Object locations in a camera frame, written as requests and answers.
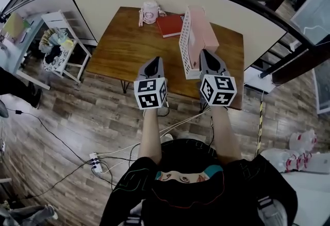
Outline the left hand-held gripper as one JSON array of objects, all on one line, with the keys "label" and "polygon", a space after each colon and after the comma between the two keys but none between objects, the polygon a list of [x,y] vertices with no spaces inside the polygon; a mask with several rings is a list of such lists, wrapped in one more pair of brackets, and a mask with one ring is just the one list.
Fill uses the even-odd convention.
[{"label": "left hand-held gripper", "polygon": [[152,58],[140,67],[134,81],[134,94],[140,109],[163,107],[168,92],[161,57]]}]

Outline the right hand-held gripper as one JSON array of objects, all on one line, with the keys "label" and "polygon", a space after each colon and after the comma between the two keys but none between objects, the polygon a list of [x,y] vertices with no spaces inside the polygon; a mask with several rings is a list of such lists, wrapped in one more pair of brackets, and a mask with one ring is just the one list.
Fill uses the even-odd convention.
[{"label": "right hand-held gripper", "polygon": [[200,52],[200,71],[200,112],[207,105],[228,107],[237,94],[237,87],[234,77],[224,76],[230,75],[225,62],[215,52],[203,49]]}]

